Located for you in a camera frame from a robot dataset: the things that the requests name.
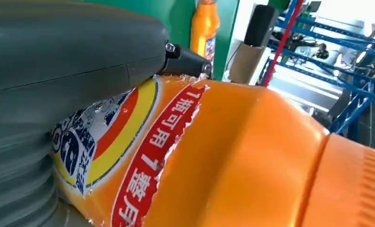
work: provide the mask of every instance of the blue metal shelf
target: blue metal shelf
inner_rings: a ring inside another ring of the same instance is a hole
[[[290,17],[294,11],[296,3],[297,3],[297,0],[291,1],[287,14],[286,15],[281,14],[281,16],[285,17],[284,21],[278,21],[276,24],[277,27],[286,28],[288,21],[290,21]],[[317,39],[322,39],[330,43],[345,46],[345,47],[348,47],[357,51],[366,52],[367,54],[375,56],[375,49],[374,49],[375,39],[371,37],[367,37],[362,34],[350,32],[341,28],[318,23],[313,20],[309,20],[305,18],[299,17],[295,21],[298,23],[304,23],[304,24],[310,25],[312,28],[310,30],[305,30],[303,28],[293,26],[291,29],[292,32],[301,33],[305,36],[311,36]],[[328,31],[332,31],[338,34],[346,35],[346,36],[349,36],[350,38],[334,38],[328,35],[322,35],[313,31],[315,27],[325,29]],[[277,49],[277,47],[272,44],[269,44],[268,47],[270,47],[273,50]],[[315,64],[316,66],[318,66],[323,71],[325,71],[329,76],[324,77],[321,75],[317,75],[305,69],[298,68],[295,65],[287,65],[283,62],[278,62],[277,64],[279,66],[302,73],[304,75],[307,75],[307,76],[310,76],[310,77],[313,77],[322,81],[325,81],[327,83],[344,88],[351,92],[350,102],[348,103],[346,108],[344,108],[341,114],[339,114],[335,119],[333,119],[333,122],[329,128],[331,132],[342,134],[345,129],[352,128],[352,127],[349,127],[350,125],[358,124],[357,121],[358,121],[359,115],[362,113],[363,110],[368,108],[373,101],[375,101],[375,93],[374,93],[375,78],[371,78],[363,73],[357,73],[357,72],[342,69],[342,68],[339,68],[330,64],[326,64],[322,61],[318,61],[316,59],[297,54],[288,49],[283,49],[281,53],[284,54],[285,56],[293,56],[295,58],[311,62]],[[333,75],[333,72],[335,70],[338,70],[339,72],[345,75],[352,76],[353,78],[352,83],[349,83],[339,77],[335,77]]]

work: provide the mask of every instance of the bottle label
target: bottle label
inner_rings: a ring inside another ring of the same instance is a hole
[[[211,61],[211,65],[214,67],[214,55],[215,55],[215,37],[207,39],[205,42],[205,58]]]
[[[206,82],[154,77],[57,124],[54,176],[87,219],[109,227],[142,226],[166,159],[199,111]]]

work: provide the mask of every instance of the yellow stripe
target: yellow stripe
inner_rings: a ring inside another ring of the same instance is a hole
[[[86,184],[99,179],[125,153],[127,146],[133,140],[150,111],[154,97],[154,80],[150,80],[139,87],[139,97],[132,115],[108,149],[91,163]]]

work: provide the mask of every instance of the green wall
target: green wall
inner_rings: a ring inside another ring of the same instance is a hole
[[[190,21],[196,9],[196,0],[86,0],[86,2],[102,3],[154,16],[168,29],[171,42],[189,47]],[[221,23],[215,44],[214,78],[216,80],[222,79],[238,2],[239,0],[217,1]]]

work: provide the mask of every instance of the orange detergent bottle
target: orange detergent bottle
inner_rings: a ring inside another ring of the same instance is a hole
[[[214,65],[215,34],[220,27],[215,0],[200,0],[192,18],[190,49]]]
[[[264,87],[159,76],[54,138],[57,183],[96,227],[375,227],[375,150]]]

